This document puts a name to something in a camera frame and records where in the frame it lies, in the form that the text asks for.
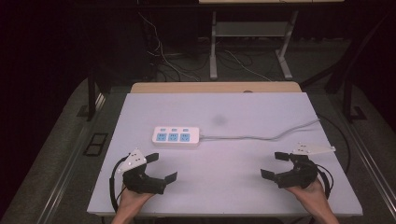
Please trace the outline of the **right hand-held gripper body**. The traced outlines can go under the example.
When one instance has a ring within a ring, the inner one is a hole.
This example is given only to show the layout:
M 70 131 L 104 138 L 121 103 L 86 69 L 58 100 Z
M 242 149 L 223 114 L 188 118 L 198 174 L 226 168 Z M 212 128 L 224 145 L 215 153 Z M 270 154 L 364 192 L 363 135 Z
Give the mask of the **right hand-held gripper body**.
M 335 147 L 325 147 L 311 143 L 299 142 L 291 151 L 290 160 L 293 168 L 290 171 L 276 175 L 276 183 L 280 188 L 290 188 L 300 186 L 305 189 L 315 181 L 318 175 L 321 176 L 325 187 L 332 188 L 332 175 L 330 179 L 326 176 L 320 165 L 309 159 L 312 155 L 334 152 Z

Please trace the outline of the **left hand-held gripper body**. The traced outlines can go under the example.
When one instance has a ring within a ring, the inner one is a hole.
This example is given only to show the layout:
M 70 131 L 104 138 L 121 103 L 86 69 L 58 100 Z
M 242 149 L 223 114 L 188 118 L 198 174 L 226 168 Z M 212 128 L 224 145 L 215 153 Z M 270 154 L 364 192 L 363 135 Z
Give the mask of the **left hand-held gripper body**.
M 135 149 L 121 159 L 116 172 L 122 174 L 122 182 L 128 190 L 137 193 L 163 194 L 167 185 L 165 180 L 147 175 L 147 166 L 146 156 L 139 149 Z

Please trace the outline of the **white power strip blue sockets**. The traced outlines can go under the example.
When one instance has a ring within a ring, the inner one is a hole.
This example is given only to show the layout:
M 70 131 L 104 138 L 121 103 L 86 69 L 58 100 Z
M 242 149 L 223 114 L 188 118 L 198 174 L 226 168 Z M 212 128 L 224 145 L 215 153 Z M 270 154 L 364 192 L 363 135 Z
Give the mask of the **white power strip blue sockets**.
M 151 138 L 157 147 L 197 147 L 200 143 L 198 127 L 158 126 Z

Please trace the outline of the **person's left hand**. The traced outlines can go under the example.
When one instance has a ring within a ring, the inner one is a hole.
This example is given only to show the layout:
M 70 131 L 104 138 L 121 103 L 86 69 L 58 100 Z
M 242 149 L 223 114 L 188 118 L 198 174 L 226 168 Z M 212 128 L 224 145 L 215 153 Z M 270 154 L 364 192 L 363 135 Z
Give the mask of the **person's left hand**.
M 152 196 L 152 193 L 137 193 L 124 189 L 120 195 L 118 212 L 137 214 Z

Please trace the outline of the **person's right hand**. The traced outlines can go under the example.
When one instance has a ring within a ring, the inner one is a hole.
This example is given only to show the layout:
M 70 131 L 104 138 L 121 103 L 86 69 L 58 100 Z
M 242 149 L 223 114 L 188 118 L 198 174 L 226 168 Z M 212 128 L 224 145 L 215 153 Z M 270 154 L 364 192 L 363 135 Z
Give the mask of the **person's right hand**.
M 290 187 L 287 191 L 292 193 L 303 208 L 314 217 L 321 217 L 330 208 L 321 182 L 316 179 L 305 189 Z

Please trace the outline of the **black metal stand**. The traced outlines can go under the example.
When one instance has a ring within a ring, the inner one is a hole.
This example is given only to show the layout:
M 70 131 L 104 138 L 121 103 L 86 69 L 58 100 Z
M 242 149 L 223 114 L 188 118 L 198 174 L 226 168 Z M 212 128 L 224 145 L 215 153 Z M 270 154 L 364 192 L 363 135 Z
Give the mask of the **black metal stand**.
M 353 83 L 347 78 L 344 83 L 343 114 L 349 123 L 354 120 L 365 120 L 367 117 L 359 106 L 352 104 Z
M 88 117 L 87 121 L 91 121 L 96 113 L 96 101 L 99 97 L 99 93 L 101 92 L 102 79 L 101 72 L 98 68 L 92 67 L 89 70 L 89 74 L 87 77 L 88 82 Z

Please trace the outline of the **black rectangular floor frame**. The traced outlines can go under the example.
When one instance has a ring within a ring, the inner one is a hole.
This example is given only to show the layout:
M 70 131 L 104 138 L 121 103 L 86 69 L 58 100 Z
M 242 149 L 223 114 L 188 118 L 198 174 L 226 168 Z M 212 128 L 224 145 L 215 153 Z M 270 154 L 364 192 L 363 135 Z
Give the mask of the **black rectangular floor frame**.
M 94 133 L 89 144 L 83 151 L 83 155 L 87 157 L 98 157 L 101 155 L 105 146 L 108 133 Z

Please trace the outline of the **aluminium rail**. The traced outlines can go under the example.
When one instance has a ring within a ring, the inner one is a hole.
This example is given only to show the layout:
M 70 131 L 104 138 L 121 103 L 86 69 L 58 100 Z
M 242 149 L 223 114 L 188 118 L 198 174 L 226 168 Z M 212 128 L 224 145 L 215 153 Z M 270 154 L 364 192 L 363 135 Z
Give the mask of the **aluminium rail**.
M 93 98 L 73 93 L 55 123 L 37 159 L 42 180 L 49 192 L 35 224 L 50 224 L 71 180 L 76 162 L 93 126 L 89 106 L 101 110 L 106 97 L 102 93 Z
M 357 147 L 362 163 L 374 181 L 377 191 L 381 195 L 381 198 L 387 206 L 393 219 L 396 221 L 396 192 L 391 188 L 389 182 L 381 173 L 378 164 L 375 162 L 374 157 L 369 151 L 369 148 L 364 143 L 363 138 L 358 134 L 355 126 L 353 124 L 347 123 L 346 128 L 348 133 L 351 135 L 355 146 Z

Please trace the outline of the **grey metal desk frame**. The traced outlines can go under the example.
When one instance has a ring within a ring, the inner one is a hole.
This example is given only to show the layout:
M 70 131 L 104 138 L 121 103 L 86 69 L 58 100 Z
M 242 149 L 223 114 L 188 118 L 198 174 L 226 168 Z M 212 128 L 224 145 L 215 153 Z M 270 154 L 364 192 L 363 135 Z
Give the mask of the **grey metal desk frame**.
M 288 21 L 219 21 L 212 13 L 209 54 L 209 78 L 218 79 L 216 40 L 218 37 L 282 37 L 283 45 L 275 51 L 278 64 L 286 80 L 292 79 L 285 54 L 291 40 L 298 11 L 293 11 Z

